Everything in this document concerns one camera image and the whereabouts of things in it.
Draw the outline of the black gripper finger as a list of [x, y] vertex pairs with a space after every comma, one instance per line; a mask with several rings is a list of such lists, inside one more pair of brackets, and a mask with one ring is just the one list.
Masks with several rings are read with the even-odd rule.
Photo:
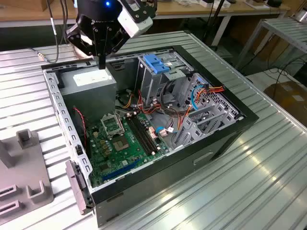
[[106, 57], [111, 53], [116, 53], [129, 40], [130, 36], [123, 27], [108, 27], [106, 29], [106, 38], [103, 42], [103, 51], [101, 54], [101, 69], [106, 68]]
[[[84, 41], [81, 35], [85, 35], [90, 39], [92, 44]], [[66, 30], [66, 36], [68, 41], [81, 50], [87, 56], [93, 56], [96, 61], [96, 65], [101, 69], [101, 51], [99, 51], [99, 41], [96, 41], [94, 29], [91, 23], [75, 24]]]

